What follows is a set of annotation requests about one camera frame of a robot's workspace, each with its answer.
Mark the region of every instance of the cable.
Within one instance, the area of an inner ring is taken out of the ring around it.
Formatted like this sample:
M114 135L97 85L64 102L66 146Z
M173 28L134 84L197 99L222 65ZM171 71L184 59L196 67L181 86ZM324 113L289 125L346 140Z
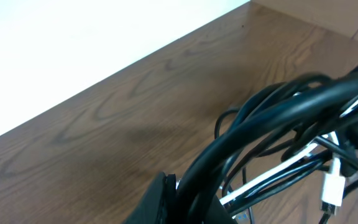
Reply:
M320 86L308 87L310 83L315 82L319 83ZM238 193L237 189L230 194L234 196L231 199L226 198L230 195L224 197L229 202L245 191L258 187L258 190L253 189L253 195L236 198L236 201L227 210L229 213L234 213L242 208L249 208L255 203L288 188L315 170L324 169L322 161L312 157L315 159L310 161L313 162L313 167L310 165L305 170L293 173L291 177L268 189L261 190L261 185L259 185L267 182L272 184L270 178L276 177L278 174L282 175L282 171L287 172L292 164L299 163L299 160L309 152L304 155L303 150L302 152L298 151L314 138L322 142L321 139L324 138L318 136L336 129L347 128L358 121L358 104L349 114L340 116L343 113L342 109L346 109L346 106L358 96L358 72L337 80L331 80L320 73L309 73L288 83L268 86L263 94L256 94L256 96L251 98L251 101L248 101L238 111L234 122L226 133L222 136L219 136L218 133L216 135L218 138L196 158L186 171L178 186L175 200L176 214L174 215L178 217L178 223L200 223L203 220L204 208L208 207L214 192L226 178L229 169L242 149L263 135L271 133L267 139L262 141L263 144L251 149L246 154L245 158L241 160L241 164L237 165L239 169L233 169L228 175L223 187L223 194L230 186L232 178L253 158L267 156L289 147L284 152L282 164L285 165L282 166L282 169L272 172L272 175L266 176L265 179L260 178L261 181L254 179L246 183L245 186L247 187L243 186L241 193ZM279 145L280 147L268 149L275 141L278 141L291 130L297 132L294 140L282 143ZM324 155L330 157L332 151L358 169L358 158L339 146L336 147L330 148L328 153L325 152ZM358 188L358 180L346 187L344 195L348 195L356 188Z

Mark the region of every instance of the brown wooden tabletop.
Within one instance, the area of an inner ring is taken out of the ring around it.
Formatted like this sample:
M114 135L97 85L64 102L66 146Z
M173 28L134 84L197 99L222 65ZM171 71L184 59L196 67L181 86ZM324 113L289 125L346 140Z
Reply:
M1 136L0 223L120 223L159 171L184 173L230 106L357 64L358 41L245 4ZM321 178L257 204L257 223L318 223ZM330 223L358 223L358 190Z

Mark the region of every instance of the cable bundle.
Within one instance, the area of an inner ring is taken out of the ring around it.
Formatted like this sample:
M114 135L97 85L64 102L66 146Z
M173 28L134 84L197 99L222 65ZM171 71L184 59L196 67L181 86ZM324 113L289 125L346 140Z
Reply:
M231 113L236 114L234 121L219 135L222 120ZM270 148L291 131L296 132L293 139ZM242 150L266 134L268 136L232 168ZM335 141L328 139L333 134ZM317 144L326 150L305 157ZM221 202L227 213L235 215L248 209L253 222L251 206L316 170L332 169L333 165L325 165L328 161L340 159L341 175L345 177L357 172L355 149L358 149L358 67L337 80L322 73L307 73L287 83L270 85L241 108L228 110L218 118L215 140L192 163L178 186L175 214L171 214L171 219L177 223L203 222L224 182ZM285 152L279 169L264 174L268 178L260 176L247 182L246 165L252 159L282 150ZM232 180L240 173L243 191L228 195L232 192ZM344 189L342 197L357 188L358 180ZM320 223L326 223L329 217L329 212L324 214Z

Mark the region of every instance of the white wall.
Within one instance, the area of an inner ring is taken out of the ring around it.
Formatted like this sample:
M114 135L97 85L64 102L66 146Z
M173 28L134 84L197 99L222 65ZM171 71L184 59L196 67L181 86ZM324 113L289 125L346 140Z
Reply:
M0 0L0 135L248 0Z

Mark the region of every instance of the cable connector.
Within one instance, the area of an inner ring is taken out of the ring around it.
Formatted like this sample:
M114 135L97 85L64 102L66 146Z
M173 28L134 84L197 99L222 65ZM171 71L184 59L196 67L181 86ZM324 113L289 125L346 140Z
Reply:
M333 142L339 145L335 132L330 133ZM345 189L346 178L341 176L341 160L333 154L333 161L329 167L329 173L324 174L323 189L321 191L322 205L324 213L335 215L337 207L342 205L343 192Z

